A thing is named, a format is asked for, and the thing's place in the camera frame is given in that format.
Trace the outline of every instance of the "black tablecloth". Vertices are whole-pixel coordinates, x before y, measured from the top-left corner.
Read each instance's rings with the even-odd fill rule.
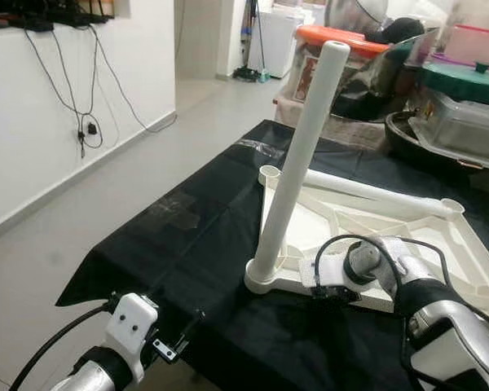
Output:
[[[292,133],[271,121],[258,125],[247,141],[229,147],[95,246],[57,305],[117,291],[150,292],[180,314],[203,309],[207,319],[184,358],[223,389],[411,389],[399,365],[400,321],[392,315],[335,308],[288,292],[255,296],[242,283],[258,244],[258,168],[282,167]],[[489,249],[489,195],[459,178],[448,185],[398,160],[323,139],[311,168],[458,200]]]

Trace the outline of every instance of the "baseboard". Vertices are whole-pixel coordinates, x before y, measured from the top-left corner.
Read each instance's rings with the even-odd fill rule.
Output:
[[[149,132],[158,133],[164,128],[172,125],[176,121],[176,118],[176,111],[171,112],[170,114],[164,116],[160,120],[150,125],[148,127],[148,132],[145,129],[141,129],[139,132],[130,136],[127,140],[119,143],[113,149],[106,151],[103,155],[98,156],[96,159],[84,165],[76,173],[70,174],[61,181],[57,182],[55,185],[48,187],[40,194],[34,196],[31,200],[28,200],[27,202],[22,204],[19,208],[15,209],[14,211],[6,215],[2,220],[0,220],[0,236],[9,231],[13,226],[22,222],[25,218],[43,208],[54,198],[64,193],[71,186],[80,182],[83,178],[93,173],[95,170],[110,161],[112,158],[125,151],[128,147],[130,147],[130,145],[132,145],[139,139],[147,136],[152,136],[152,134],[150,134]]]

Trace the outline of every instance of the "black cable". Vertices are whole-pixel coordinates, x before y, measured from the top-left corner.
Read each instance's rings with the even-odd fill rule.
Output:
[[[116,141],[114,141],[113,145],[107,146],[108,149],[114,148],[120,141],[120,126],[117,123],[116,116],[114,115],[114,110],[112,110],[112,106],[109,103],[107,99],[107,95],[105,94],[104,88],[101,86],[101,82],[99,81],[99,75],[98,75],[98,87],[99,90],[101,91],[101,95],[104,98],[105,105],[107,106],[108,112],[111,115],[112,122],[114,123],[114,128],[116,129]]]
[[[17,391],[18,388],[22,385],[27,375],[31,372],[37,362],[42,358],[42,356],[49,350],[56,342],[58,342],[63,336],[65,336],[68,332],[73,330],[80,323],[85,322],[88,318],[92,318],[94,315],[99,314],[100,312],[107,311],[110,306],[110,302],[107,301],[103,303],[101,306],[90,310],[89,312],[83,314],[79,318],[73,320],[67,326],[63,327],[56,334],[53,335],[25,364],[25,367],[20,371],[20,374],[16,377],[12,386],[9,388],[9,391]]]
[[[185,8],[187,6],[187,0],[183,0],[183,8],[181,9],[181,27],[179,28],[178,34],[178,45],[175,48],[174,58],[178,59],[179,48],[181,47],[181,41],[183,40],[183,27],[185,24]]]
[[[95,103],[95,82],[96,82],[96,75],[98,72],[98,46],[99,46],[99,43],[97,40],[95,40],[95,51],[94,51],[94,57],[93,57],[94,58],[93,59],[93,71],[92,71],[92,76],[91,76],[92,80],[91,80],[91,84],[90,84],[90,106],[89,106],[89,109],[87,112],[80,112],[77,109],[76,100],[74,98],[74,93],[73,93],[73,87],[72,87],[70,79],[68,77],[67,67],[65,65],[64,55],[63,55],[63,52],[61,49],[61,45],[59,43],[59,39],[56,36],[55,32],[52,31],[51,33],[52,33],[52,37],[55,40],[55,44],[56,44],[56,48],[57,48],[58,56],[59,56],[59,61],[60,61],[62,70],[64,72],[64,78],[65,78],[65,81],[67,83],[69,94],[71,96],[72,106],[69,105],[67,102],[65,102],[61,93],[56,88],[54,80],[53,80],[51,74],[49,73],[46,65],[44,64],[42,57],[40,56],[40,53],[38,52],[38,49],[37,49],[36,45],[34,44],[33,39],[29,36],[27,30],[24,30],[24,33],[25,33],[25,36],[28,38],[31,46],[33,47],[34,52],[38,58],[38,61],[39,61],[40,65],[42,66],[43,71],[45,72],[47,78],[49,79],[49,82],[50,82],[54,92],[56,93],[58,100],[62,103],[62,105],[65,108],[67,108],[68,110],[73,112],[74,115],[76,116],[76,119],[77,119],[77,141],[81,147],[81,158],[84,158],[85,157],[85,146],[92,148],[92,149],[98,149],[98,148],[102,147],[102,145],[104,144],[104,137],[103,137],[103,133],[101,131],[101,126],[99,125],[99,121],[97,120],[97,118],[95,116],[92,115],[92,112],[94,111],[94,103]],[[99,144],[98,145],[90,145],[86,141],[86,134],[84,132],[84,125],[83,125],[86,117],[92,118],[97,125],[98,134],[99,134]]]
[[[320,285],[320,271],[319,271],[320,258],[322,257],[324,251],[326,251],[326,249],[329,246],[331,246],[335,242],[338,242],[339,240],[344,240],[344,239],[363,240],[365,242],[370,243],[375,248],[377,248],[377,250],[381,252],[381,254],[387,259],[387,261],[390,264],[390,268],[393,271],[394,278],[395,278],[395,281],[397,283],[397,291],[402,287],[402,279],[400,278],[400,274],[399,274],[399,271],[397,270],[397,266],[395,265],[394,262],[391,262],[391,255],[387,252],[387,250],[384,247],[382,247],[375,240],[367,238],[366,236],[348,234],[348,235],[339,235],[339,236],[335,236],[334,238],[331,238],[326,243],[324,243],[322,245],[322,247],[319,249],[319,251],[317,252],[317,255],[315,257],[315,263],[314,263],[315,282],[317,284],[317,288],[320,288],[320,286],[321,286]]]
[[[433,251],[435,251],[438,254],[438,257],[440,258],[440,265],[442,267],[443,279],[445,280],[446,285],[449,288],[451,288],[454,292],[456,292],[455,287],[453,286],[452,281],[451,281],[451,276],[449,275],[449,269],[447,268],[446,256],[444,255],[443,251],[440,248],[435,247],[432,244],[429,244],[429,243],[426,243],[426,242],[422,242],[420,240],[408,239],[408,238],[401,238],[401,237],[399,237],[399,239],[402,240],[403,242],[417,244],[417,245],[420,245],[420,246],[424,246],[424,247],[430,248]],[[473,311],[476,315],[478,315],[480,318],[486,320],[489,323],[489,315],[487,315],[482,310],[476,308],[474,305],[468,303],[466,300],[464,300],[464,304],[471,311]]]
[[[415,376],[417,379],[423,380],[426,383],[435,386],[438,391],[442,391],[444,389],[452,391],[467,391],[457,385],[449,384],[446,381],[436,379],[433,376],[429,376],[424,372],[418,371],[417,369],[413,368],[413,365],[411,364],[411,359],[408,357],[408,324],[408,320],[402,318],[399,356],[400,365],[402,366],[402,368],[404,368],[407,373]]]
[[[328,240],[326,243],[323,244],[323,246],[319,249],[317,252],[317,255],[315,257],[315,263],[314,263],[314,273],[315,273],[315,283],[317,285],[317,288],[320,288],[320,276],[319,276],[319,265],[320,265],[320,258],[322,257],[324,251],[333,243],[336,243],[339,240],[343,239],[359,239],[363,240],[365,242],[370,243],[372,246],[374,246],[387,260],[387,262],[390,265],[391,271],[393,272],[395,282],[397,284],[397,292],[400,290],[402,287],[402,279],[399,273],[399,270],[397,269],[397,266],[395,265],[394,261],[392,260],[391,255],[387,252],[387,250],[382,247],[378,242],[376,242],[373,239],[370,239],[368,237],[362,236],[362,235],[339,235],[335,236],[334,238],[331,238]],[[428,244],[425,242],[421,242],[419,240],[414,240],[414,239],[407,239],[407,238],[399,238],[404,242],[408,243],[414,243],[414,244],[421,244],[424,245],[425,247],[433,249],[435,252],[438,253],[440,256],[440,261],[442,264],[443,268],[443,273],[444,273],[444,279],[446,280],[447,286],[449,286],[451,289],[454,290],[453,286],[451,285],[451,279],[449,278],[449,272],[447,271],[447,262],[445,259],[445,256],[443,252],[433,246],[432,244]],[[426,375],[425,373],[418,371],[417,369],[413,368],[411,365],[411,360],[407,355],[407,344],[408,344],[408,320],[403,318],[403,330],[402,330],[402,335],[401,335],[401,345],[400,345],[400,364],[402,367],[410,374],[415,376],[417,379],[423,380],[426,383],[429,383],[438,389],[441,390],[452,390],[452,391],[462,391],[460,387],[456,387],[453,384],[449,384],[446,381],[435,379],[432,376]]]
[[[261,12],[259,10],[259,2],[256,2],[256,7],[258,10],[258,27],[259,27],[259,41],[261,43],[261,57],[262,57],[262,70],[266,69],[266,65],[264,62],[264,47],[262,44],[262,26],[261,26]]]
[[[99,13],[101,14],[101,16],[105,16],[104,5],[101,3],[101,0],[98,0],[98,6],[99,6]]]
[[[134,119],[148,132],[148,133],[158,133],[159,131],[161,131],[161,129],[159,130],[150,130],[140,119],[139,119],[139,116],[136,114],[136,111],[134,110],[134,106],[132,105],[132,103],[130,102],[130,100],[127,98],[127,95],[125,93],[125,91],[123,90],[123,87],[121,86],[121,82],[120,82],[120,79],[118,78],[116,72],[114,72],[114,69],[112,68],[112,65],[109,63],[108,61],[108,58],[107,58],[107,54],[105,53],[105,49],[104,49],[104,46],[103,44],[101,43],[101,41],[99,40],[99,37],[98,37],[98,33],[96,32],[96,29],[94,28],[94,26],[91,25],[91,30],[92,30],[92,33],[96,36],[96,41],[98,42],[98,45],[99,45],[99,49],[101,50],[101,53],[102,53],[102,56],[105,60],[105,63],[108,67],[108,69],[110,70],[111,74],[112,74],[112,77],[114,78],[114,80],[116,81],[116,84],[117,84],[117,88],[118,90],[120,91],[120,94],[121,96],[123,97],[123,99],[125,100],[125,102],[127,103],[127,106],[129,107],[130,109],[130,112],[132,113],[132,116],[134,117]]]
[[[47,67],[45,65],[45,63],[43,62],[43,59],[42,57],[40,56],[40,52],[38,51],[38,48],[36,47],[36,45],[34,44],[33,42],[33,39],[31,38],[31,36],[28,34],[27,32],[27,29],[24,29],[24,33],[25,33],[25,36],[27,37],[27,39],[29,40],[31,46],[33,47],[33,50],[34,50],[34,53],[36,54],[37,58],[38,58],[38,62],[40,63],[40,65],[42,66],[42,69],[43,69],[43,72],[46,74],[47,76],[47,79],[49,79],[49,82],[52,86],[52,89],[54,90],[54,92],[56,93],[56,96],[58,97],[58,100],[70,111],[74,111],[74,108],[72,108],[69,104],[67,104],[64,99],[62,98],[62,95],[59,93],[58,89],[56,88],[56,84],[51,76],[51,74],[49,73],[49,71],[47,70]]]

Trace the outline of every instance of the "gray floor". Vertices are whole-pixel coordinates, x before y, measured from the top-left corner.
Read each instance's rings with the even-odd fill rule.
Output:
[[[178,120],[140,139],[0,237],[0,391],[58,328],[97,303],[54,303],[87,252],[265,118],[279,81],[181,81]],[[102,340],[103,314],[70,333],[39,363],[24,391],[48,389]],[[141,389],[216,389],[186,364],[156,365]]]

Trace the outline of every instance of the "vertical white pipe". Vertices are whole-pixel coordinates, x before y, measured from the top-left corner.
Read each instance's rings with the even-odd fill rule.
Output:
[[[328,41],[323,45],[258,250],[247,267],[248,280],[260,284],[273,277],[293,208],[349,55],[350,47],[344,43]]]

